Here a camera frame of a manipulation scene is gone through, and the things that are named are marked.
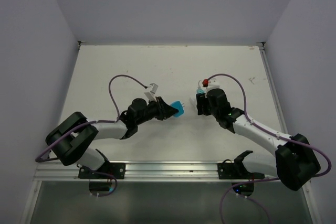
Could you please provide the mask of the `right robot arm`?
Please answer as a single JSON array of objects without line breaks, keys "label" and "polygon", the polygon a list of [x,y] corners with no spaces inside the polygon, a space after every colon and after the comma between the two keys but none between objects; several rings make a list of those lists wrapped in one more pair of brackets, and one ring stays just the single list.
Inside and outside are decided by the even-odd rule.
[{"label": "right robot arm", "polygon": [[307,138],[301,134],[290,136],[277,132],[264,125],[256,127],[246,118],[246,113],[232,107],[222,89],[196,94],[198,115],[212,115],[220,127],[243,136],[271,155],[257,155],[247,150],[233,161],[218,163],[221,179],[277,177],[289,189],[297,191],[308,180],[317,175],[321,166],[312,149],[308,148]]}]

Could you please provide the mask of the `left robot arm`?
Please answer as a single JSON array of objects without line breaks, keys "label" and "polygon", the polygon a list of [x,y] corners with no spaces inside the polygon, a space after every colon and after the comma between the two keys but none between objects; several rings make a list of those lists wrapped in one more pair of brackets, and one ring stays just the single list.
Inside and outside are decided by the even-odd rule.
[{"label": "left robot arm", "polygon": [[179,101],[168,105],[161,97],[149,102],[141,98],[134,99],[116,122],[90,122],[82,113],[75,112],[47,135],[46,144],[63,165],[87,166],[97,178],[104,178],[109,172],[109,165],[100,151],[90,148],[92,141],[128,139],[137,133],[139,125],[147,121],[163,121],[173,116],[179,117],[183,113]]}]

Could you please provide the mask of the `blue plug adapter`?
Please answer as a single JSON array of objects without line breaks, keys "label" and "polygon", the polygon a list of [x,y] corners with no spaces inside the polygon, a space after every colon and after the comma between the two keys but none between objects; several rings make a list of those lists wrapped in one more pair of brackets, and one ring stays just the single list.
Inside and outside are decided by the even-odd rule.
[{"label": "blue plug adapter", "polygon": [[175,118],[184,114],[184,104],[182,104],[180,101],[174,101],[170,104],[170,106],[177,110],[177,112],[173,115]]}]

